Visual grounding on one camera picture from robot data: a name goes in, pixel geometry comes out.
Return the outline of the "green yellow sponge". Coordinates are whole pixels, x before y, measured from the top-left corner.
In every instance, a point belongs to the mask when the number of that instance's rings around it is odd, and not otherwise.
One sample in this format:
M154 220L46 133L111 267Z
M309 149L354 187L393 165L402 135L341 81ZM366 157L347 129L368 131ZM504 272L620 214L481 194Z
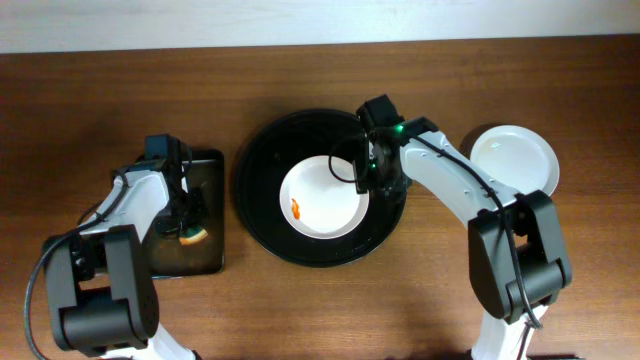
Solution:
M201 226L184 228L179 232L179 242L183 246L194 245L208 236L208 232Z

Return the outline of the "cream white plate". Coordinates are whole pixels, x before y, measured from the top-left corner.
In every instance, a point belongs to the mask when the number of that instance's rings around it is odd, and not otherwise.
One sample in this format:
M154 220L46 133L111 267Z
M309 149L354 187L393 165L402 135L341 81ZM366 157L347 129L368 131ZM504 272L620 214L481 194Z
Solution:
M559 184L560 166L554 150L540 135L521 126L486 130L475 140L470 160L523 194L541 190L551 196Z

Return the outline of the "pinkish white plate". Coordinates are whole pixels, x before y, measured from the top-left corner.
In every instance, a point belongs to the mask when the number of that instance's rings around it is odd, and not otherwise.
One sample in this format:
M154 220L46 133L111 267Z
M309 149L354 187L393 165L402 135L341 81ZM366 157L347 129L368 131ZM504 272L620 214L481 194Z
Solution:
M352 165L319 155L295 164L285 175L278 204L285 220L307 237L328 240L347 235L363 221L369 195L352 183Z

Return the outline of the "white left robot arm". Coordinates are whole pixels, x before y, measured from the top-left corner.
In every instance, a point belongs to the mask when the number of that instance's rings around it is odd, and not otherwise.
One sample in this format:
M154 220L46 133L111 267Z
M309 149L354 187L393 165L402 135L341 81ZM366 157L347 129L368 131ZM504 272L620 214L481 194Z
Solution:
M159 321L141 242L170 202L159 171L126 172L88 221L50 247L44 274L55 343L103 359L195 359Z

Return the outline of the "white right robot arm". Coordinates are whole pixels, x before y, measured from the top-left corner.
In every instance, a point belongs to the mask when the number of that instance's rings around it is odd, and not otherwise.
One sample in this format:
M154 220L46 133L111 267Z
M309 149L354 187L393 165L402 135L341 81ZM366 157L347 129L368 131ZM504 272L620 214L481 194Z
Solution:
M484 309L473 359L525 359L541 317L573 280L555 204L541 190L500 183L426 118L359 118L368 143L356 188L432 192L468 231L469 278Z

